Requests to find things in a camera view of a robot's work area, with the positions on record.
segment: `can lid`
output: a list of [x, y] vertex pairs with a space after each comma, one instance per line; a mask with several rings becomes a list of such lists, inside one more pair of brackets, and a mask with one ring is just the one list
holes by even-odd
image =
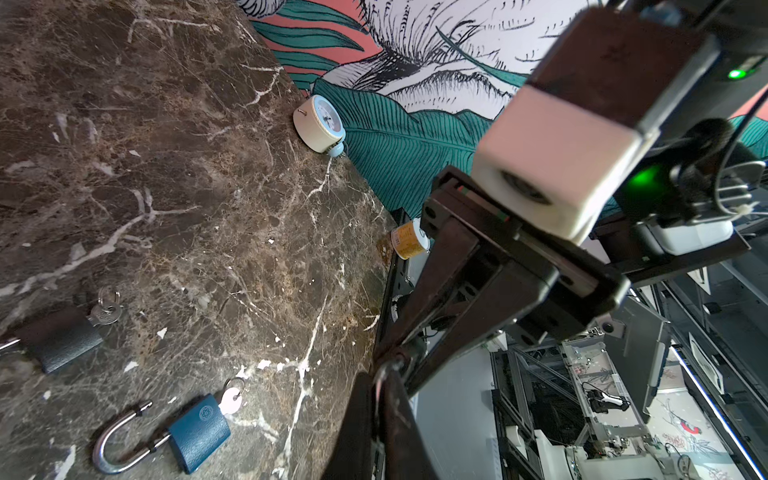
[[422, 230], [421, 225], [421, 217], [413, 219], [413, 232], [416, 234], [416, 239], [419, 241], [419, 245], [421, 245], [424, 250], [429, 250], [429, 237], [427, 237], [427, 234]]

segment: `large teal leaf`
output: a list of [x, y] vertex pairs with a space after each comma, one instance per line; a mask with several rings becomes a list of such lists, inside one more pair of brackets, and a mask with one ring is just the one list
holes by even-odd
[[316, 73], [289, 73], [290, 79], [302, 90], [310, 90], [311, 84], [320, 76]]
[[346, 35], [327, 28], [278, 27], [266, 22], [251, 22], [256, 31], [267, 40], [290, 48], [345, 47], [363, 51], [363, 47]]
[[[730, 121], [734, 127], [738, 127], [744, 116], [731, 118]], [[754, 118], [746, 126], [741, 135], [741, 143], [749, 148], [752, 153], [757, 155], [760, 160], [768, 160], [768, 121], [762, 118]]]
[[277, 11], [277, 14], [281, 17], [292, 18], [293, 20], [333, 22], [338, 25], [363, 31], [362, 25], [358, 23], [357, 20], [337, 12], [333, 8], [315, 2], [308, 2], [307, 0], [287, 0], [287, 2], [280, 7], [280, 10]]
[[465, 53], [461, 47], [455, 44], [450, 38], [443, 35], [439, 28], [437, 29], [437, 33], [438, 35], [440, 35], [440, 38], [442, 38], [442, 40], [448, 44], [449, 47], [456, 50], [459, 54], [461, 54], [462, 57], [466, 58], [473, 64], [477, 65], [485, 73], [491, 75], [492, 77], [496, 77], [499, 80], [503, 81], [504, 83], [514, 85], [515, 87], [522, 87], [523, 84], [525, 83], [525, 79], [528, 77], [527, 75], [512, 73], [510, 71], [504, 71], [504, 70], [501, 70], [500, 68], [493, 68], [489, 65], [486, 65], [481, 61], [473, 58], [471, 55]]
[[341, 116], [349, 158], [388, 210], [421, 216], [432, 178], [446, 165], [472, 169], [472, 155], [491, 121], [474, 112], [427, 110], [409, 114], [383, 95], [349, 90], [322, 78], [314, 94]]
[[309, 70], [328, 71], [339, 66], [339, 62], [305, 51], [274, 51], [275, 57], [287, 67], [301, 67]]

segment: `padlock logo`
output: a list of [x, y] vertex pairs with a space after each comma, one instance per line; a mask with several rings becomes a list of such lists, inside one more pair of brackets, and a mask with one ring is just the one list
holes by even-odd
[[207, 422], [213, 416], [214, 416], [214, 408], [212, 406], [206, 405], [202, 409], [200, 409], [200, 420], [202, 420], [203, 422]]

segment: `padlock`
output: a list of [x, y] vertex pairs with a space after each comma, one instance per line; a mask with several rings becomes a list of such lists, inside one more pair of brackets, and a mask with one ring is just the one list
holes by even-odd
[[22, 344], [51, 373], [103, 341], [83, 312], [68, 307], [17, 329], [0, 351]]
[[111, 475], [125, 472], [170, 440], [179, 465], [187, 474], [191, 474], [230, 437], [230, 427], [219, 404], [213, 395], [208, 394], [133, 456], [121, 463], [108, 461], [104, 457], [104, 447], [110, 435], [151, 406], [152, 401], [142, 403], [108, 425], [99, 435], [91, 459], [100, 472]]

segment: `clock face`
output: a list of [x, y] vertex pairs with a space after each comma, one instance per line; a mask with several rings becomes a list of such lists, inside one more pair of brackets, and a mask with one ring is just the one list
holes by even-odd
[[320, 121], [329, 131], [334, 134], [341, 132], [341, 118], [339, 118], [339, 114], [336, 113], [336, 109], [328, 103], [325, 98], [315, 99], [315, 111], [317, 112]]

